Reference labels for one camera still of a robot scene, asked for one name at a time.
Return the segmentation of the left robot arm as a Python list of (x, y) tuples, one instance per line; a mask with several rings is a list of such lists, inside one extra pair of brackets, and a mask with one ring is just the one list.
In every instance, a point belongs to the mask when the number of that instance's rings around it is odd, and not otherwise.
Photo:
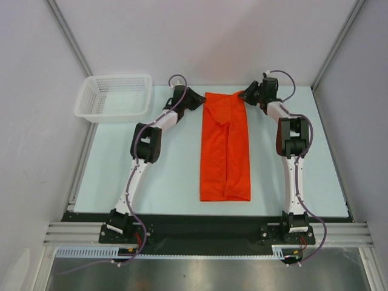
[(139, 219), (134, 214), (132, 202), (147, 169), (160, 156), (162, 134), (179, 123), (186, 110), (194, 111), (205, 101), (205, 97), (190, 87), (176, 85), (173, 87), (173, 96), (166, 102), (160, 115), (149, 124), (136, 125), (130, 148), (132, 163), (129, 178), (105, 223), (119, 242), (126, 243), (133, 237), (133, 223)]

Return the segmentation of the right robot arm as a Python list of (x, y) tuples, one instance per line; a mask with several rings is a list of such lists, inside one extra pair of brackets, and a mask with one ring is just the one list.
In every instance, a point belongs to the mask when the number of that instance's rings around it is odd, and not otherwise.
[(259, 106), (277, 124), (275, 150), (281, 157), (285, 177), (285, 202), (279, 236), (286, 243), (306, 243), (313, 238), (303, 195), (304, 158), (312, 143), (310, 121), (302, 114), (291, 113), (277, 97), (279, 82), (263, 74), (238, 96), (245, 103)]

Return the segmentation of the orange t shirt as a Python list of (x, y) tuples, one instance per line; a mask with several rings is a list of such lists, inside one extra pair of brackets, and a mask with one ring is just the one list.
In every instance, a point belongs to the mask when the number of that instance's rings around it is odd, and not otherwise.
[(205, 94), (199, 172), (202, 202), (251, 200), (247, 112), (238, 95)]

